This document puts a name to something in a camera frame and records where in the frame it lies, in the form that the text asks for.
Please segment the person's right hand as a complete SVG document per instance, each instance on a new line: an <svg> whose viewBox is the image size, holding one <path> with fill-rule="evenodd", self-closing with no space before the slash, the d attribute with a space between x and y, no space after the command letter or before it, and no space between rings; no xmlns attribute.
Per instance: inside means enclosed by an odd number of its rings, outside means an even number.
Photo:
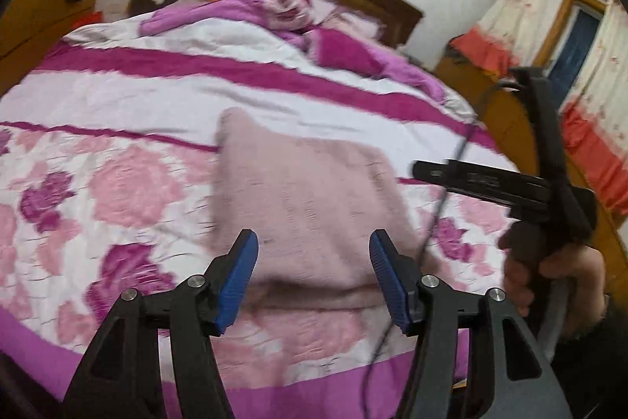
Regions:
<svg viewBox="0 0 628 419"><path fill-rule="evenodd" d="M546 257L538 269L532 271L515 258L514 244L519 239L512 224L498 242L501 250L508 251L504 263L504 290L519 315L527 317L529 314L534 301L534 292L529 283L532 275L538 273L549 280L568 278L575 284L564 320L564 337L586 332L600 323L607 310L604 295L606 267L601 253L588 246L568 245Z"/></svg>

